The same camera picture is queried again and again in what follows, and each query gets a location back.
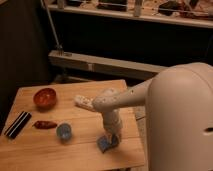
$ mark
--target wooden tabletop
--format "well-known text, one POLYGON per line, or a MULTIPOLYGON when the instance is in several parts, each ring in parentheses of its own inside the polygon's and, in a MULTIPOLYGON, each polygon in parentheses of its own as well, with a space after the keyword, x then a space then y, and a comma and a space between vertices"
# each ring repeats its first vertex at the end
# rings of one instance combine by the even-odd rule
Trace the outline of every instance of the wooden tabletop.
POLYGON ((123 80, 114 80, 20 88, 3 131, 21 111, 30 112, 32 118, 14 140, 3 134, 0 136, 1 170, 110 170, 144 165, 144 149, 132 108, 120 110, 123 120, 120 145, 103 154, 96 144, 96 140, 104 134, 101 114, 74 104, 77 94, 94 98, 110 87, 122 91, 126 89, 126 84, 123 80), (49 111, 39 112, 33 103, 33 96, 46 87, 56 90, 58 102, 49 111), (56 129, 39 130, 33 127, 37 120, 69 123, 73 131, 72 139, 62 144, 56 136, 56 129))

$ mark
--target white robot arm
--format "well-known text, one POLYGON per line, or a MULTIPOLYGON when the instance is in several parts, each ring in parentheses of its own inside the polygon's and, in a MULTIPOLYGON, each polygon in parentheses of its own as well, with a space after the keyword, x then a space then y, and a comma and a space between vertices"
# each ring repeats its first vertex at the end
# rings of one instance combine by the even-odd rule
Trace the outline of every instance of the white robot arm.
POLYGON ((105 114, 144 104, 150 171, 213 170, 213 67, 173 66, 122 93, 93 100, 105 114))

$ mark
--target small cup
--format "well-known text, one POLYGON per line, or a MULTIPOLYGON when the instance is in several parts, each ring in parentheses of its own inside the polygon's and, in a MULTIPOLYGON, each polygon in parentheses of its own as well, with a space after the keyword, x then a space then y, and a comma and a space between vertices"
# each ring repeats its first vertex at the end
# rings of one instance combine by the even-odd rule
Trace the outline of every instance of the small cup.
POLYGON ((71 126, 67 123, 60 124, 56 129, 56 134, 62 142, 67 142, 72 137, 71 126))

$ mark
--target orange bowl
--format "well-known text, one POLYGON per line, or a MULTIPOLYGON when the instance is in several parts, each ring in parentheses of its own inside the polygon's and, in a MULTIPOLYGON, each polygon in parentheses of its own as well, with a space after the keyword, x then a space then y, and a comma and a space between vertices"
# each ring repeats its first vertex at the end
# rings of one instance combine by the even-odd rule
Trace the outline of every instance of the orange bowl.
POLYGON ((43 88, 33 97, 35 105, 40 109, 49 109, 56 104, 56 92, 52 88, 43 88))

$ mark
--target black striped object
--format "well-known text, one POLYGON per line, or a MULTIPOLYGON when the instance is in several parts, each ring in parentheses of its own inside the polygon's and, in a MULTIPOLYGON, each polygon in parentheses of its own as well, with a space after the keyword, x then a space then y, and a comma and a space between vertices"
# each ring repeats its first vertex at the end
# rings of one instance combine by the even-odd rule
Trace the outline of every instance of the black striped object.
POLYGON ((28 112, 21 112, 16 120, 9 126, 9 128, 4 132, 4 134, 11 139, 14 139, 26 123, 31 118, 31 114, 28 112))

